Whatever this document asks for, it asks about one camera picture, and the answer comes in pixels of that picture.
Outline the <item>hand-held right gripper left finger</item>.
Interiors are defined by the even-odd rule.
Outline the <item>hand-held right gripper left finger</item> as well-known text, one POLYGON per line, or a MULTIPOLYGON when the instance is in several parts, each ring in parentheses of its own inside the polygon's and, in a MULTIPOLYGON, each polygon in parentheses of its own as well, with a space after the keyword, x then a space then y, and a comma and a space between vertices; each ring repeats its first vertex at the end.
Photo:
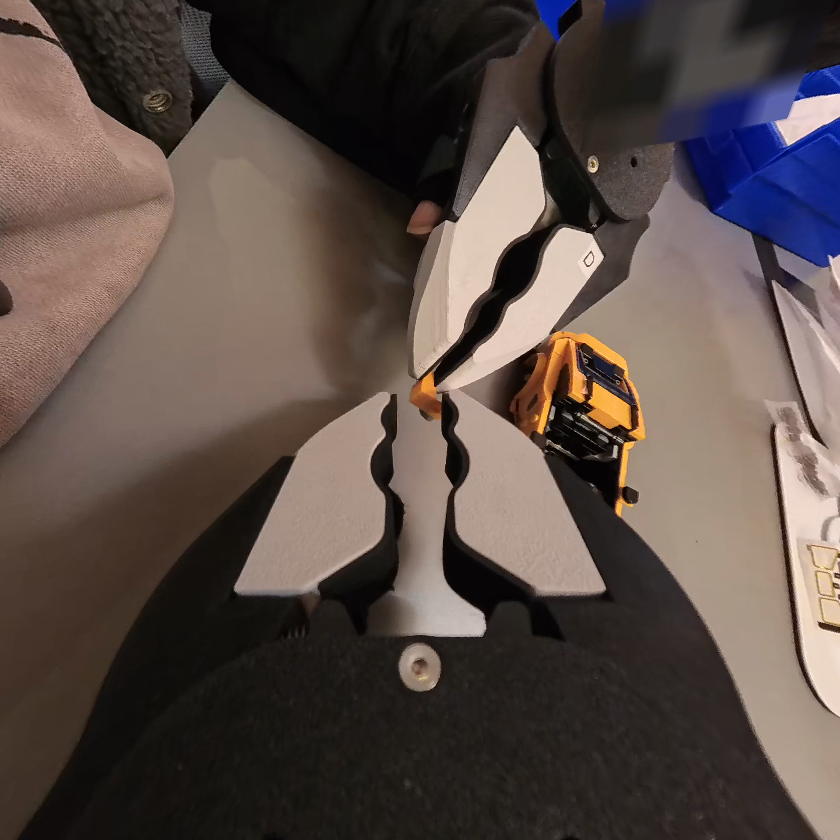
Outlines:
POLYGON ((385 541, 395 420, 394 395, 379 392, 300 447, 236 595, 328 597, 330 579, 385 541))

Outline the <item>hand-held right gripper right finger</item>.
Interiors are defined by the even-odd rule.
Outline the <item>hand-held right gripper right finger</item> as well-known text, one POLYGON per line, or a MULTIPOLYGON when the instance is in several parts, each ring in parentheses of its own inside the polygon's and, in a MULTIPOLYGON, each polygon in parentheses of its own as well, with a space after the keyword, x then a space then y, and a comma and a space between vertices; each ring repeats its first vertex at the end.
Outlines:
POLYGON ((445 394, 443 408, 456 545, 529 595, 604 594, 542 450, 465 393, 445 394))

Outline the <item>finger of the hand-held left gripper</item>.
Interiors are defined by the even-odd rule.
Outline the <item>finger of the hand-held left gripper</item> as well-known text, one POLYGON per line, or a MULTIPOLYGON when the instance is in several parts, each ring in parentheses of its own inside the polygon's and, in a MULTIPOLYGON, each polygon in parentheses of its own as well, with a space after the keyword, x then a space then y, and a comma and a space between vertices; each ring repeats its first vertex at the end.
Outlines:
POLYGON ((510 246, 546 207, 539 153, 515 125, 462 214, 429 235, 416 269, 407 369, 420 382, 465 335, 470 311, 491 289, 510 246))
POLYGON ((490 330, 434 373, 438 392, 449 392, 487 377, 545 339, 595 270, 602 249, 592 233, 561 225, 541 246, 525 288, 504 300, 491 316, 490 330))

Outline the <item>yellow lego car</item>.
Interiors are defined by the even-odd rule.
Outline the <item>yellow lego car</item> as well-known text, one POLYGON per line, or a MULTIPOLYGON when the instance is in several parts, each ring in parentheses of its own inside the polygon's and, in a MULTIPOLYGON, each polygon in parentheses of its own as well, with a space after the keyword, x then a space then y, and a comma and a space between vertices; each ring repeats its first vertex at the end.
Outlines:
POLYGON ((617 516, 636 505, 628 460, 646 431, 624 357, 590 334, 558 331, 523 369, 509 408, 514 425, 546 457, 563 459, 617 516))

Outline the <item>small orange lego bracket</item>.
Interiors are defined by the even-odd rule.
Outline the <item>small orange lego bracket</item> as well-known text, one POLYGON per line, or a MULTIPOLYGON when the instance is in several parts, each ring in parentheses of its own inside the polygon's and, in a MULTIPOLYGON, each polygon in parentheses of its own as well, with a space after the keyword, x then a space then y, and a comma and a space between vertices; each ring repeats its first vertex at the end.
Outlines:
POLYGON ((426 420, 430 422, 441 420, 443 404, 436 387, 434 371, 429 371, 422 379, 417 380, 414 383, 408 398, 409 403, 413 405, 426 420))

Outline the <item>person's left forearm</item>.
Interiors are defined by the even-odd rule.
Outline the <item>person's left forearm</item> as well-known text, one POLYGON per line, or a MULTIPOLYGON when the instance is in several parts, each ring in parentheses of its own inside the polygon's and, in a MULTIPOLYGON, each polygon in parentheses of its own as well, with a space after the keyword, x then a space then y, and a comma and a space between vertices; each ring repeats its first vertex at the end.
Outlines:
POLYGON ((522 1, 198 1, 213 53, 255 99, 416 202, 447 202, 489 60, 540 22, 522 1))

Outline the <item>person's left hand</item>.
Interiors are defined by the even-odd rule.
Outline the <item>person's left hand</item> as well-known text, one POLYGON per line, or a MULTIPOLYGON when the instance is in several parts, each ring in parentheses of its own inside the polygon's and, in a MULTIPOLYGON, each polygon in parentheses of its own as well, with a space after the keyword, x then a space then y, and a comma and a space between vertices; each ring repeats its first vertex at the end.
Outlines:
POLYGON ((413 210, 406 226, 406 232, 414 237, 429 236, 443 218, 444 209, 435 202, 425 199, 413 210))

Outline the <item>white paper sheet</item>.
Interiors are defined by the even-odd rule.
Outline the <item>white paper sheet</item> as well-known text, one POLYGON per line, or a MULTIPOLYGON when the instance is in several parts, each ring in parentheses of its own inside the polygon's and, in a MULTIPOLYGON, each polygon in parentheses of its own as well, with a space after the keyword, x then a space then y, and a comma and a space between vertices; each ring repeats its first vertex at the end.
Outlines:
POLYGON ((794 100, 789 116, 774 122, 786 145, 792 145, 839 119, 840 94, 794 100))

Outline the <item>white paper bag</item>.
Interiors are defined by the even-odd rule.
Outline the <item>white paper bag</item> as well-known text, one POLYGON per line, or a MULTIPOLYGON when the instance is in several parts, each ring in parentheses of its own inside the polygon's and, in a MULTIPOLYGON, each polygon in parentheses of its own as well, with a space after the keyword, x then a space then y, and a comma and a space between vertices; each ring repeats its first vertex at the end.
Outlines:
POLYGON ((770 288, 805 410, 817 436, 839 453, 838 258, 810 282, 784 273, 770 288))

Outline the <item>clear bag of dark pieces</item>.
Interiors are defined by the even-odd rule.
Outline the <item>clear bag of dark pieces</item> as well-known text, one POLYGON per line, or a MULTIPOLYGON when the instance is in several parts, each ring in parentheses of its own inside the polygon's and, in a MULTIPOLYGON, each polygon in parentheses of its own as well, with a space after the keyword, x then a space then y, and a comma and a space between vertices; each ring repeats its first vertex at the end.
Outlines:
POLYGON ((800 407, 794 402, 767 400, 764 405, 781 435, 783 453, 792 457, 801 481, 819 498, 838 499, 838 457, 810 434, 800 407))

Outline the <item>beige hoodie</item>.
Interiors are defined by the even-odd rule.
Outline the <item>beige hoodie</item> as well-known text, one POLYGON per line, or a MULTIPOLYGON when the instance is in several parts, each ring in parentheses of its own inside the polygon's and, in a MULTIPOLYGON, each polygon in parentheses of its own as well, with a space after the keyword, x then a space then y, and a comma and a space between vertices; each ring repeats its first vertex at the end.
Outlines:
POLYGON ((1 445, 127 300, 172 220, 163 152, 90 99, 35 5, 2 2, 1 445))

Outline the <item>dark fleece jacket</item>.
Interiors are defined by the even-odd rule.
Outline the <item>dark fleece jacket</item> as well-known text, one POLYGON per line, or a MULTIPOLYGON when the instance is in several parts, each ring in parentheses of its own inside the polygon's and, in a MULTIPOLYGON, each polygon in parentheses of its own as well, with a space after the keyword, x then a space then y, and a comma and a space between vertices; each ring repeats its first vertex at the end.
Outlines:
POLYGON ((193 126, 177 1, 34 1, 93 103, 171 154, 193 126))

